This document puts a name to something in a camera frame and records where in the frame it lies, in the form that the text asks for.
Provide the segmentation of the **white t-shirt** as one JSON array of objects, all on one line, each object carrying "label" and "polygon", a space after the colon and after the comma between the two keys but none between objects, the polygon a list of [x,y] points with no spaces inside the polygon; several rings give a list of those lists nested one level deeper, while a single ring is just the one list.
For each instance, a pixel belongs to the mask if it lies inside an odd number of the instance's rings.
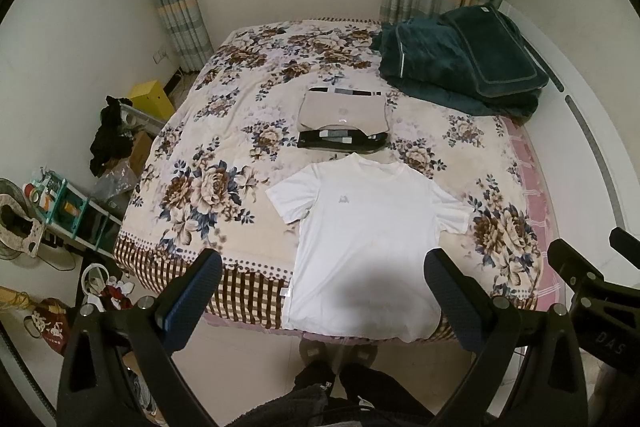
[{"label": "white t-shirt", "polygon": [[403,162],[358,154],[311,164],[267,195],[298,228],[284,329],[404,343],[434,334],[442,309],[424,259],[442,234],[469,230],[468,205]]}]

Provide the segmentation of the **black clothes pile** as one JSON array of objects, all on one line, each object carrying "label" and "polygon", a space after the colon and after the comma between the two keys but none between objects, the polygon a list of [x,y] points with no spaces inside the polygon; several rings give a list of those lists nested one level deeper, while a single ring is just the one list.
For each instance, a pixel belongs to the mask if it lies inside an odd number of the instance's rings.
[{"label": "black clothes pile", "polygon": [[122,130],[122,106],[131,106],[129,98],[106,97],[106,106],[100,113],[100,127],[90,146],[92,158],[89,168],[99,178],[122,158],[128,157],[134,147],[131,133]]}]

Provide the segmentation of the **white bed headboard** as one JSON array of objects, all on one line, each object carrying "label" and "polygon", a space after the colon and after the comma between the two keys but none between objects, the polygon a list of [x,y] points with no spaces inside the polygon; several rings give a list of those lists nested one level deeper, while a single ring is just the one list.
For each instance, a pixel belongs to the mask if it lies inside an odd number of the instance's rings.
[{"label": "white bed headboard", "polygon": [[608,113],[576,67],[508,2],[533,59],[549,75],[525,124],[550,200],[555,234],[585,256],[605,280],[639,287],[639,270],[610,246],[620,227],[639,235],[639,180]]}]

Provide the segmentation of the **red bag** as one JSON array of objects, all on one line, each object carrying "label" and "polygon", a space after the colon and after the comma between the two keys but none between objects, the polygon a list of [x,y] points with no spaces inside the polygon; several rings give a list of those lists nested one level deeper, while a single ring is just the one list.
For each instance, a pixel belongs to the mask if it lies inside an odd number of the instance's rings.
[{"label": "red bag", "polygon": [[65,355],[70,340],[67,307],[55,298],[43,299],[25,319],[25,329],[35,338],[43,339],[58,355]]}]

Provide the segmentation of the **dark trousers of person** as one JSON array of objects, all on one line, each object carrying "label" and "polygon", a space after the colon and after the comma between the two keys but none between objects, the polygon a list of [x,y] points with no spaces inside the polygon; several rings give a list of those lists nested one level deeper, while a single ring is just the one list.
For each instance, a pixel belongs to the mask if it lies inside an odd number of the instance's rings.
[{"label": "dark trousers of person", "polygon": [[390,375],[348,361],[310,362],[293,389],[254,407],[233,426],[426,426],[435,415]]}]

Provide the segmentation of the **teal storage shelf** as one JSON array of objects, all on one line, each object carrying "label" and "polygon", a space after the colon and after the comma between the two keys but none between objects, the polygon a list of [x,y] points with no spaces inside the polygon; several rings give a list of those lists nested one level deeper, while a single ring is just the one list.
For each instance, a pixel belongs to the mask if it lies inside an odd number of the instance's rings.
[{"label": "teal storage shelf", "polygon": [[112,257],[122,221],[64,176],[44,169],[27,182],[24,194],[48,230],[90,251]]}]

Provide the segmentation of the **cardboard box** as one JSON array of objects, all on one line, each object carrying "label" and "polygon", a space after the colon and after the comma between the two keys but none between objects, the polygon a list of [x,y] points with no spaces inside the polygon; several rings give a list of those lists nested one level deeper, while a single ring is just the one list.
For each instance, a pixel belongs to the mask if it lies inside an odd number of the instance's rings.
[{"label": "cardboard box", "polygon": [[140,131],[132,142],[132,151],[128,157],[128,165],[136,176],[141,176],[145,163],[149,158],[153,140],[145,132]]}]

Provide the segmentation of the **floral bed sheet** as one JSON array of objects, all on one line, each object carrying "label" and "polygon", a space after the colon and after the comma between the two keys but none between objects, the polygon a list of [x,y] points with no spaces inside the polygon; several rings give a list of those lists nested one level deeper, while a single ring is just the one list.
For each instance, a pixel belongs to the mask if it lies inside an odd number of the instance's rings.
[{"label": "floral bed sheet", "polygon": [[208,312],[331,340],[437,338],[423,276],[442,248],[491,296],[560,295],[551,219],[523,129],[410,98],[380,76],[378,25],[233,31],[154,140],[114,247],[161,291],[205,248]]}]

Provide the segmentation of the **black folded garment with stripes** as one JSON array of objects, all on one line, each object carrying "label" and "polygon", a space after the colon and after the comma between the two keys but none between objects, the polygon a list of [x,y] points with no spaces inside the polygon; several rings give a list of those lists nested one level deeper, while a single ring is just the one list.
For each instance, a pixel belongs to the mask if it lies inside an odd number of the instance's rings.
[{"label": "black folded garment with stripes", "polygon": [[298,129],[297,146],[307,150],[342,150],[369,154],[381,150],[388,139],[390,139],[390,131],[365,135],[362,131],[350,129],[316,131]]}]

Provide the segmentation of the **yellow box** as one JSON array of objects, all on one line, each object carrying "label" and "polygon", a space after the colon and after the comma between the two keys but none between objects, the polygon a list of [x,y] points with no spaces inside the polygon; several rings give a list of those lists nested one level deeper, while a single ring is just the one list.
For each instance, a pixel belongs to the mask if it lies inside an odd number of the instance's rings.
[{"label": "yellow box", "polygon": [[136,84],[129,91],[128,98],[135,109],[158,120],[168,121],[175,114],[175,107],[158,80]]}]

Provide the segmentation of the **beige folded garment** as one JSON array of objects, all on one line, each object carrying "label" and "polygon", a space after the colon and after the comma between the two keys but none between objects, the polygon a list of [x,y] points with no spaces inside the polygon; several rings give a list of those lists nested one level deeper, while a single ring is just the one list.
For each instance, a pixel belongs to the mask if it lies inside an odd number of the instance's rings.
[{"label": "beige folded garment", "polygon": [[386,98],[381,92],[343,88],[312,88],[299,107],[300,131],[350,129],[374,135],[390,131]]}]

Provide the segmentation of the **dark green blanket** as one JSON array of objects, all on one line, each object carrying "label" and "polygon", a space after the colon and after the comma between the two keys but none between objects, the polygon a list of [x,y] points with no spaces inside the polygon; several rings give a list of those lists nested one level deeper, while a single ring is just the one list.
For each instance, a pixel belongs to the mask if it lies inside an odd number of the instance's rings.
[{"label": "dark green blanket", "polygon": [[385,23],[371,49],[392,87],[471,116],[526,120],[549,81],[518,26],[490,4]]}]

